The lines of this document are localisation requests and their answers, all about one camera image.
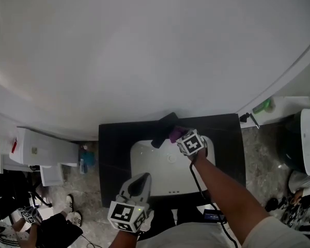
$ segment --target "apriltag cube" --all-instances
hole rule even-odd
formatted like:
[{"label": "apriltag cube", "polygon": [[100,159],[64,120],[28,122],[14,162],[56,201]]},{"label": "apriltag cube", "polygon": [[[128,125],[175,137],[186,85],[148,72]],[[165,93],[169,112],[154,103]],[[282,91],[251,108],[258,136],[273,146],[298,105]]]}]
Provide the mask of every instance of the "apriltag cube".
[{"label": "apriltag cube", "polygon": [[146,210],[143,206],[115,201],[110,205],[108,220],[115,229],[136,233],[146,219]]},{"label": "apriltag cube", "polygon": [[203,138],[198,134],[197,130],[191,130],[183,137],[177,140],[181,152],[184,155],[190,156],[202,148],[204,148]]}]

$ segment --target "sink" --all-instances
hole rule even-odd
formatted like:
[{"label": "sink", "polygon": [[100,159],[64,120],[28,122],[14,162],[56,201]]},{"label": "sink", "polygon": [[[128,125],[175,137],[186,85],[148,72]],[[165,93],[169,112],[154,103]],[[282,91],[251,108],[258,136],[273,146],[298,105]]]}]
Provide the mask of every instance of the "sink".
[{"label": "sink", "polygon": [[[213,143],[203,136],[208,145],[207,159],[215,164]],[[166,139],[159,149],[151,145],[151,140],[136,142],[130,151],[131,174],[150,173],[152,178],[151,196],[179,195],[198,192],[194,178],[190,172],[191,161],[184,156],[177,144]],[[206,186],[193,167],[202,191]]]}]

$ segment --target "white t-shirt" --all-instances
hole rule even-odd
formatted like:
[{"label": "white t-shirt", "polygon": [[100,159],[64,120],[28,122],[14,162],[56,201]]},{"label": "white t-shirt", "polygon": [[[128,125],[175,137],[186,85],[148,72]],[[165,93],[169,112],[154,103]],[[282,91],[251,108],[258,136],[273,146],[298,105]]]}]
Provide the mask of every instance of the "white t-shirt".
[{"label": "white t-shirt", "polygon": [[[221,225],[183,223],[137,243],[137,248],[229,248]],[[274,217],[258,223],[242,248],[310,248],[310,240]]]},{"label": "white t-shirt", "polygon": [[297,190],[303,189],[303,196],[310,195],[310,175],[298,171],[293,171],[289,178],[288,186],[290,191],[295,194]]},{"label": "white t-shirt", "polygon": [[17,232],[11,226],[4,222],[0,222],[0,248],[16,248],[20,247],[18,240],[27,241],[29,234],[27,232]]}]

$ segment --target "white sleeve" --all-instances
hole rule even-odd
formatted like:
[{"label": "white sleeve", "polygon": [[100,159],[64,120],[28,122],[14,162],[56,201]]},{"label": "white sleeve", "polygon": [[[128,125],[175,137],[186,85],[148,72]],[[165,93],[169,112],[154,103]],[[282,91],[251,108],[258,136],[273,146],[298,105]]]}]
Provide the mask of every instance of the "white sleeve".
[{"label": "white sleeve", "polygon": [[274,217],[259,222],[245,239],[242,248],[310,248],[310,240]]}]

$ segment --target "marble floor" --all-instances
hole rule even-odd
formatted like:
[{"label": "marble floor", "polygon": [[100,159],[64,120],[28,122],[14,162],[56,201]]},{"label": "marble floor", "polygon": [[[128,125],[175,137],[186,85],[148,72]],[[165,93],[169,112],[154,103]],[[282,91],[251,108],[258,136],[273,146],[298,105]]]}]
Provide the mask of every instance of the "marble floor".
[{"label": "marble floor", "polygon": [[[286,192],[290,170],[276,154],[276,134],[282,127],[280,124],[270,124],[259,130],[242,130],[246,187],[262,205],[265,205],[269,198],[279,198]],[[76,210],[83,215],[84,236],[94,244],[108,247],[117,231],[106,219],[108,209],[102,207],[97,164],[90,168],[86,175],[81,175],[78,168],[65,166],[64,179],[62,186],[48,187],[47,195],[53,203],[54,213],[62,210],[65,196],[72,194]],[[72,247],[86,245],[87,241],[80,237]]]}]

